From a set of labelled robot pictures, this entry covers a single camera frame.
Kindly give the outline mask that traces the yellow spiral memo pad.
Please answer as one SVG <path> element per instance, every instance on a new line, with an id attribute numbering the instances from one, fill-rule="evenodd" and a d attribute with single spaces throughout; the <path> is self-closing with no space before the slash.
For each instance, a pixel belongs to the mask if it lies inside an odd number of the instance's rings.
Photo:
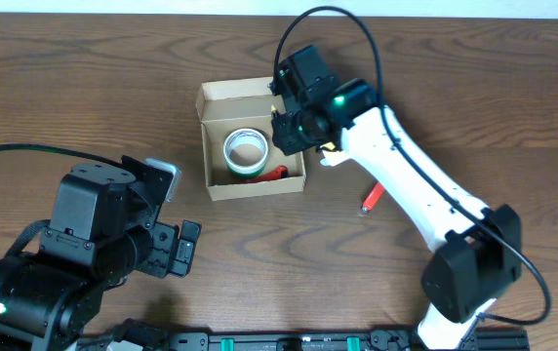
<path id="1" fill-rule="evenodd" d="M 328 142 L 319 147 L 323 158 L 320 160 L 322 166 L 334 167 L 348 159 L 344 151 L 339 150 L 332 142 Z"/>

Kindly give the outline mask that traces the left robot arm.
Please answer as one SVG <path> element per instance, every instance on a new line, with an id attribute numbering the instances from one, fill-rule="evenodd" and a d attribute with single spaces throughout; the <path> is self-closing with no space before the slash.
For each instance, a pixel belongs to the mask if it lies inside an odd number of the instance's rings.
<path id="1" fill-rule="evenodd" d="M 180 178 L 151 158 L 73 166 L 51 218 L 25 227 L 0 259 L 0 350 L 69 350 L 131 273 L 186 276 L 201 226 L 158 220 Z"/>

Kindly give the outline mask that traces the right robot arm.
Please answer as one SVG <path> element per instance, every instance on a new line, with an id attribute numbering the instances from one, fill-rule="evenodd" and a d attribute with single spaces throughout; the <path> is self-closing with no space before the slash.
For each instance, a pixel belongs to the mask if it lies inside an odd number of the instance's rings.
<path id="1" fill-rule="evenodd" d="M 433 256 L 421 276 L 430 305 L 417 334 L 428 349 L 452 350 L 521 275 L 521 220 L 472 196 L 411 140 L 393 111 L 362 79 L 342 83 L 307 46 L 273 70 L 271 92 L 285 112 L 272 115 L 272 141 L 292 155 L 328 142 L 382 184 Z"/>

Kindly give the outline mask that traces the red box cutter knife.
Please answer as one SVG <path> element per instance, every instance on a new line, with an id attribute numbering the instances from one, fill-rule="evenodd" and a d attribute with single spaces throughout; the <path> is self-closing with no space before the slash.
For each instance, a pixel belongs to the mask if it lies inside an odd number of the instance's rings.
<path id="1" fill-rule="evenodd" d="M 289 176 L 289 170 L 286 166 L 278 166 L 274 170 L 264 174 L 258 175 L 253 178 L 249 178 L 245 180 L 245 183 L 258 183 L 258 182 L 265 182 L 265 181 L 273 181 L 282 178 L 286 178 Z"/>

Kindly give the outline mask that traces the brown cardboard box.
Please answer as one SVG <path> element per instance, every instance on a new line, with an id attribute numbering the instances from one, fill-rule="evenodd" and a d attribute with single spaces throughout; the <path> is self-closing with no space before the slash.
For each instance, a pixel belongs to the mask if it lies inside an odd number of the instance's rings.
<path id="1" fill-rule="evenodd" d="M 205 184 L 214 201 L 301 192 L 303 154 L 274 146 L 271 112 L 285 110 L 269 77 L 203 83 L 196 99 Z"/>

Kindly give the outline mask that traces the black yellow correction tape dispenser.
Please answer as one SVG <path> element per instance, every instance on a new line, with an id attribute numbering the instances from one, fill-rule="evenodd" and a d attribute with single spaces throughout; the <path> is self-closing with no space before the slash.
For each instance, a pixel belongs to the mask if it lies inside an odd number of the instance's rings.
<path id="1" fill-rule="evenodd" d="M 270 108 L 271 108 L 271 116 L 273 118 L 277 117 L 279 115 L 277 108 L 274 105 L 271 105 Z"/>

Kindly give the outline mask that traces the green tape roll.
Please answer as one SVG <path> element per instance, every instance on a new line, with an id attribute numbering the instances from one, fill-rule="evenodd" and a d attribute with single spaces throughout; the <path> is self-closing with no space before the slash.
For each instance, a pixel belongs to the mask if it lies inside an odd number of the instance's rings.
<path id="1" fill-rule="evenodd" d="M 242 178 L 254 178 L 260 176 L 266 166 L 266 162 L 258 162 L 251 166 L 243 166 L 232 162 L 227 163 L 227 168 L 236 176 Z"/>

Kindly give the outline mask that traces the white tape roll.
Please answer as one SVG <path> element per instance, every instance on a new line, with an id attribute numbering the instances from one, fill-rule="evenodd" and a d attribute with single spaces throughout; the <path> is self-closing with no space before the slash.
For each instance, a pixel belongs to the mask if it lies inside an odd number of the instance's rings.
<path id="1" fill-rule="evenodd" d="M 267 162 L 269 146 L 266 137 L 258 130 L 243 128 L 232 132 L 224 141 L 223 156 L 226 161 L 243 166 Z"/>

